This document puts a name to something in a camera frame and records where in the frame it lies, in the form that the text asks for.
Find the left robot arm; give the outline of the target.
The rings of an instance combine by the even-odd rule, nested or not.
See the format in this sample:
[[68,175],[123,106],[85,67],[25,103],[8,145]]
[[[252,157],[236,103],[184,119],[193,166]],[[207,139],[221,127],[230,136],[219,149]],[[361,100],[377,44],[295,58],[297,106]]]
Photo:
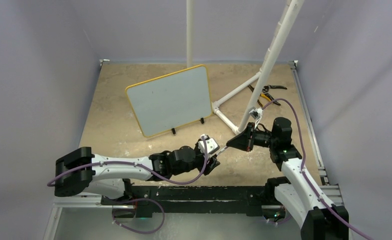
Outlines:
[[200,140],[195,148],[183,146],[150,156],[115,158],[93,154],[90,147],[84,146],[55,162],[55,178],[47,185],[54,188],[57,197],[71,197],[85,192],[99,194],[125,205],[133,198],[128,180],[171,183],[172,176],[194,169],[208,175],[220,164],[215,156],[219,148],[213,140]]

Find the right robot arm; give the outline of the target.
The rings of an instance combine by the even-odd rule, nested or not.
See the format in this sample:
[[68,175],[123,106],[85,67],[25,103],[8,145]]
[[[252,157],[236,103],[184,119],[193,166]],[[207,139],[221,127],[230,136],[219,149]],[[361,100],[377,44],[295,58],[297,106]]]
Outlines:
[[299,225],[301,239],[349,239],[349,228],[343,223],[349,220],[349,213],[325,194],[304,166],[302,155],[292,144],[289,119],[275,118],[272,130],[260,130],[250,122],[226,146],[245,152],[254,146],[269,149],[270,158],[283,177],[268,179],[262,196],[272,204],[280,202],[284,206]]

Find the yellow-framed whiteboard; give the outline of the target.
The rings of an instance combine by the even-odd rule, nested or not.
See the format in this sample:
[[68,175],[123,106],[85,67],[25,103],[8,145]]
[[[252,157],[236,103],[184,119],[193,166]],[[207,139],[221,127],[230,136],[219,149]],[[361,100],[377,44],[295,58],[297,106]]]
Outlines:
[[208,69],[204,64],[129,85],[125,94],[146,138],[213,114]]

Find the black-capped whiteboard marker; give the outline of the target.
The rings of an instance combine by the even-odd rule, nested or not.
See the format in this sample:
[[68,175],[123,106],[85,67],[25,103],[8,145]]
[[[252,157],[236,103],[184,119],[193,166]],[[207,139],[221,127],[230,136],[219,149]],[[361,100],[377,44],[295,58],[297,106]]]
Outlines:
[[226,149],[228,148],[228,146],[225,146],[223,148],[221,148],[218,152],[215,153],[215,157],[217,158],[221,153],[223,153]]

